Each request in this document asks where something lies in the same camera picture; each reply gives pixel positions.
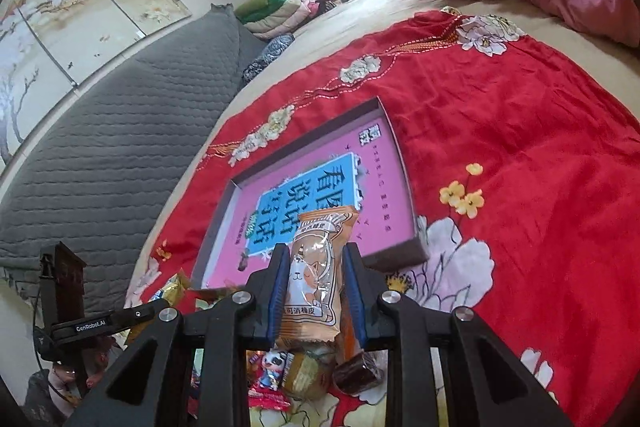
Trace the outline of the orange peach snack packet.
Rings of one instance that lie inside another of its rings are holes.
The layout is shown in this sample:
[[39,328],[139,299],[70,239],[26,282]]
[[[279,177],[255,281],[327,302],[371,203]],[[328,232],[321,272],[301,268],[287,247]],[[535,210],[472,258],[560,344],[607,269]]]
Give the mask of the orange peach snack packet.
[[332,343],[340,333],[342,250],[359,212],[340,206],[299,216],[290,254],[279,343]]

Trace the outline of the dark brown cake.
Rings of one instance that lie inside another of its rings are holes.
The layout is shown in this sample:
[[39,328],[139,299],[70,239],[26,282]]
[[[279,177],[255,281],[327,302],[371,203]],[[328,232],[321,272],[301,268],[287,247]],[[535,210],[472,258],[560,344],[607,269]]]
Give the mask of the dark brown cake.
[[346,395],[359,395],[381,384],[385,373],[374,353],[362,351],[333,371],[335,387]]

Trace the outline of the yellow cartoon snack packet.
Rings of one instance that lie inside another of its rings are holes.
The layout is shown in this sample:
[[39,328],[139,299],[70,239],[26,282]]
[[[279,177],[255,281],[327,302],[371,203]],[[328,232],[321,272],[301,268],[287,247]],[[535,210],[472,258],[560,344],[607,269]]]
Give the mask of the yellow cartoon snack packet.
[[186,295],[186,292],[191,287],[191,281],[189,277],[180,271],[174,275],[171,275],[165,284],[151,297],[151,301],[163,299],[171,307],[176,307]]

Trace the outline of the red panda snack packet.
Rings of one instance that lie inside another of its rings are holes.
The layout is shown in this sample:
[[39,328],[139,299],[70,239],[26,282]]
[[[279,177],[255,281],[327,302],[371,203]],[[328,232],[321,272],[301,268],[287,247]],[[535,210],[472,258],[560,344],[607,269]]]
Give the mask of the red panda snack packet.
[[285,412],[291,407],[291,401],[282,390],[289,358],[288,351],[281,349],[247,352],[249,407],[278,412]]

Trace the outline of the yellow round pastry packet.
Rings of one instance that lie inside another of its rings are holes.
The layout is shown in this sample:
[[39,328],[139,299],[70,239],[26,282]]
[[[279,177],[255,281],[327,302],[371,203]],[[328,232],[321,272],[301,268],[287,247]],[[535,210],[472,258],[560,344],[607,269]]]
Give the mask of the yellow round pastry packet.
[[299,400],[319,400],[329,389],[334,367],[332,355],[311,351],[288,354],[282,379],[283,391]]

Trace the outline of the grey quilted headboard cushion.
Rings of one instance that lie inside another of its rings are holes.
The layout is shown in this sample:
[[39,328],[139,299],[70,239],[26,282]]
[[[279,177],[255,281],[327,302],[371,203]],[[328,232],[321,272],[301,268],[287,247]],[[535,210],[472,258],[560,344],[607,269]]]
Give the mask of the grey quilted headboard cushion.
[[1,276],[36,297],[40,255],[83,262],[89,313],[124,304],[170,193],[243,86],[264,43],[215,5],[122,62],[47,132],[1,203]]

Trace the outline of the red floral cloth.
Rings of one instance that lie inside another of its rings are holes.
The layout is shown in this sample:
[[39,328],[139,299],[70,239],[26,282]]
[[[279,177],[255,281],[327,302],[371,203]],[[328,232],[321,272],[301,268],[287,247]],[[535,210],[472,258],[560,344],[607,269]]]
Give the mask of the red floral cloth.
[[247,92],[144,247],[130,298],[193,267],[232,176],[379,98],[428,252],[390,285],[477,309],[576,425],[612,417],[639,372],[639,124],[622,103],[510,20],[444,11]]

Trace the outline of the dark patterned pillow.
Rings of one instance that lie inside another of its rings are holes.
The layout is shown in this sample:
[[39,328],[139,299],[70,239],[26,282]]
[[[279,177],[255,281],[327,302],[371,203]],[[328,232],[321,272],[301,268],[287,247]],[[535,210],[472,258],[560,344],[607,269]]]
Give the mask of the dark patterned pillow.
[[249,83],[254,80],[271,63],[277,60],[294,40],[293,34],[283,34],[271,39],[258,57],[245,67],[242,74],[243,81]]

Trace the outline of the stack of folded clothes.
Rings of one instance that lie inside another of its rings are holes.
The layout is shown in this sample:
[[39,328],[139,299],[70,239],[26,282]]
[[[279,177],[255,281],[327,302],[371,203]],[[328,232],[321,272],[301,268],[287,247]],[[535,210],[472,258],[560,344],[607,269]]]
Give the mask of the stack of folded clothes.
[[348,0],[246,0],[234,9],[239,22],[255,37],[268,41],[292,34]]

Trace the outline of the floral wall painting panels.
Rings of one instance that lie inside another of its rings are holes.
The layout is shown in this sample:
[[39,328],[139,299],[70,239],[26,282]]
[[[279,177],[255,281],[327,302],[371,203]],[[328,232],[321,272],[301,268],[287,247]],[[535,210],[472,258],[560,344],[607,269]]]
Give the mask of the floral wall painting panels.
[[1,12],[1,164],[122,51],[190,17],[181,0],[9,0]]

